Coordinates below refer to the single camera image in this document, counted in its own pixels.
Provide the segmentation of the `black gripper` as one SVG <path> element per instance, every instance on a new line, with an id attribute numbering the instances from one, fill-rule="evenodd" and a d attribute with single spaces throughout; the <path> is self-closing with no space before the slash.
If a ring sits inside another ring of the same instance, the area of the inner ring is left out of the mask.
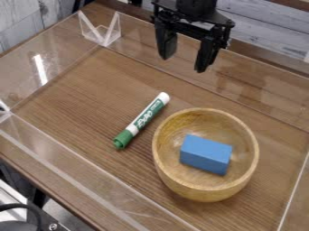
<path id="1" fill-rule="evenodd" d="M 217 0 L 152 0 L 154 28 L 159 56 L 167 60 L 176 52 L 178 35 L 201 41 L 194 70 L 206 71 L 219 48 L 229 46 L 235 23 L 217 10 Z"/>

